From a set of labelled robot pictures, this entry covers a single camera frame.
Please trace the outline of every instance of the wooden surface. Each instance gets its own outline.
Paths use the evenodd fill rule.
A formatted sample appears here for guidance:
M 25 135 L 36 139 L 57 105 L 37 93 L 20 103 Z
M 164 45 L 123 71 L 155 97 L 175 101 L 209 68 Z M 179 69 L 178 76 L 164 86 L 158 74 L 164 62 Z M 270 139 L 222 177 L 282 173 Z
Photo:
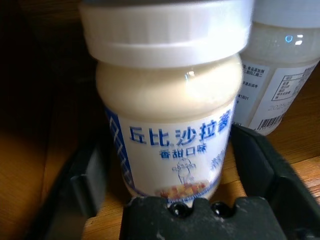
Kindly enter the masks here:
M 268 136 L 273 146 L 297 171 L 313 196 L 320 203 L 320 67 L 312 74 L 285 115 L 280 126 Z M 48 155 L 44 186 L 48 189 L 63 162 L 76 146 L 76 139 L 83 140 L 90 130 L 106 122 L 103 106 L 93 83 L 80 84 L 70 94 L 61 93 L 56 99 L 52 122 L 51 152 Z M 123 205 L 129 200 L 114 158 L 109 175 L 108 193 L 97 217 L 87 221 L 83 240 L 115 240 L 119 237 Z M 239 181 L 232 147 L 229 144 L 222 172 L 221 183 L 212 201 L 222 200 L 232 205 L 235 198 L 244 196 Z
M 0 0 L 0 53 L 0 240 L 18 240 L 41 204 L 53 74 L 12 0 Z

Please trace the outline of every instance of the wooden table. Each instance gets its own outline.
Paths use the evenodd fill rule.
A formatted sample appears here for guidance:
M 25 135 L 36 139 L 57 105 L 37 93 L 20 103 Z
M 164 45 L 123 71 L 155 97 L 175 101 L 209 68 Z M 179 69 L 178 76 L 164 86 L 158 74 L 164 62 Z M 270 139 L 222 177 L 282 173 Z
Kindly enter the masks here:
M 106 122 L 103 106 L 94 83 L 56 95 L 49 150 L 44 173 L 42 199 L 47 195 L 57 172 L 95 127 Z M 320 203 L 320 67 L 318 67 L 268 139 L 293 166 L 313 196 Z M 229 144 L 223 165 L 222 180 L 212 201 L 232 205 L 245 196 L 237 174 L 232 146 Z M 124 203 L 130 198 L 121 178 L 120 165 L 112 161 L 105 202 L 97 217 L 87 221 L 83 240 L 119 238 Z

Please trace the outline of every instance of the cartoon character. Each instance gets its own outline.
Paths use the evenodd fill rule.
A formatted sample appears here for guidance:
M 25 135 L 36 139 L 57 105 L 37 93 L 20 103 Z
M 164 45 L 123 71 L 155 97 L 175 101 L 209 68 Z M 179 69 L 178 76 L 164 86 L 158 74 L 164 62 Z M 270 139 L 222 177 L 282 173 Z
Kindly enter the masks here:
M 195 180 L 195 178 L 191 176 L 190 173 L 190 170 L 193 168 L 196 168 L 196 165 L 194 163 L 191 163 L 188 158 L 182 158 L 178 161 L 176 167 L 172 168 L 172 171 L 178 172 L 178 177 L 181 184 L 190 184 Z

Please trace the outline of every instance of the plastic jar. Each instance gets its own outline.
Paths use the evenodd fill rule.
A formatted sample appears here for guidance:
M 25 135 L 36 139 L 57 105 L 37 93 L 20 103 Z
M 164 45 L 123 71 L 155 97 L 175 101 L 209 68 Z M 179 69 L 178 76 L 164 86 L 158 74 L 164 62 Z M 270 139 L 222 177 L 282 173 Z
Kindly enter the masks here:
M 80 5 L 88 49 L 98 60 L 97 90 L 132 195 L 191 203 L 214 193 L 252 5 Z
M 318 0 L 257 0 L 233 121 L 277 128 L 320 59 Z

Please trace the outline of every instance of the nutrition label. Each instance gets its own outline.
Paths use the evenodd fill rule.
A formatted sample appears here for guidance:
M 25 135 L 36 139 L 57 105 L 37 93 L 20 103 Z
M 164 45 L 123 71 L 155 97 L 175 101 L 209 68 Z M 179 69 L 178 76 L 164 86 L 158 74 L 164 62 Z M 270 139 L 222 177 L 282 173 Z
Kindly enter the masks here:
M 236 98 L 233 123 L 246 127 L 246 121 L 269 72 L 268 66 L 242 61 L 243 81 Z
M 272 101 L 278 101 L 283 99 L 289 99 L 297 95 L 301 90 L 314 68 L 310 68 L 307 71 L 285 75 L 278 86 L 278 89 L 274 93 Z
M 277 68 L 249 128 L 264 131 L 280 123 L 318 62 L 296 68 Z

